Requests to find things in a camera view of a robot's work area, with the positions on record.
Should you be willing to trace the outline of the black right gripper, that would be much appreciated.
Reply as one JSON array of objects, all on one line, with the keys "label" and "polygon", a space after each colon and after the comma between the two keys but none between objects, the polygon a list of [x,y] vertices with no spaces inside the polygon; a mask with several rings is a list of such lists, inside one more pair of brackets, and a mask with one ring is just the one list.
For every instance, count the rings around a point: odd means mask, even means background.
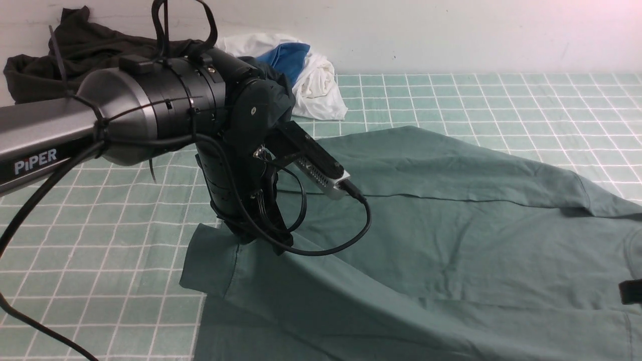
[{"label": "black right gripper", "polygon": [[642,304],[642,280],[622,281],[618,284],[621,303],[623,305]]}]

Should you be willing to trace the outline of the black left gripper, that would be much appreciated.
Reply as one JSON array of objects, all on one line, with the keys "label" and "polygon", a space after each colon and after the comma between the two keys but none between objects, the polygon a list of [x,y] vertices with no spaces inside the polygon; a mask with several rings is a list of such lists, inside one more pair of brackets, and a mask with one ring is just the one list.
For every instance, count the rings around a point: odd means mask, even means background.
[{"label": "black left gripper", "polygon": [[278,170],[262,158],[239,156],[231,146],[199,135],[197,163],[206,180],[210,205],[219,219],[236,236],[238,244],[264,240],[278,242],[276,254],[294,245],[276,203]]}]

